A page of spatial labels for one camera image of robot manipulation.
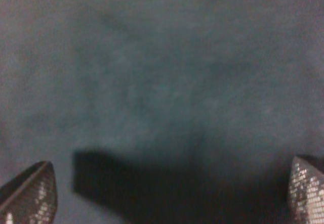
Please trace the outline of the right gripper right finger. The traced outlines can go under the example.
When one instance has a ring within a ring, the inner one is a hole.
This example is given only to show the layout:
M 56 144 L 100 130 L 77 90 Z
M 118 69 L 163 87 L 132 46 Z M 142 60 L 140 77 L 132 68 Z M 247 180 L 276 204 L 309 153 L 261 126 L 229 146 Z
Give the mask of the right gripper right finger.
M 295 223 L 323 223 L 323 160 L 297 155 L 288 185 L 288 205 Z

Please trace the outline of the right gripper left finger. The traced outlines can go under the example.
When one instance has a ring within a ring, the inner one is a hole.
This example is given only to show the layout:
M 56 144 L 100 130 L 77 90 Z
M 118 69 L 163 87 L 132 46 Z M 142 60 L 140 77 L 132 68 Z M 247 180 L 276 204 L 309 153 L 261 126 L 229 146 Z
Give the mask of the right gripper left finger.
M 1 186 L 1 223 L 53 223 L 58 209 L 52 162 L 39 161 Z

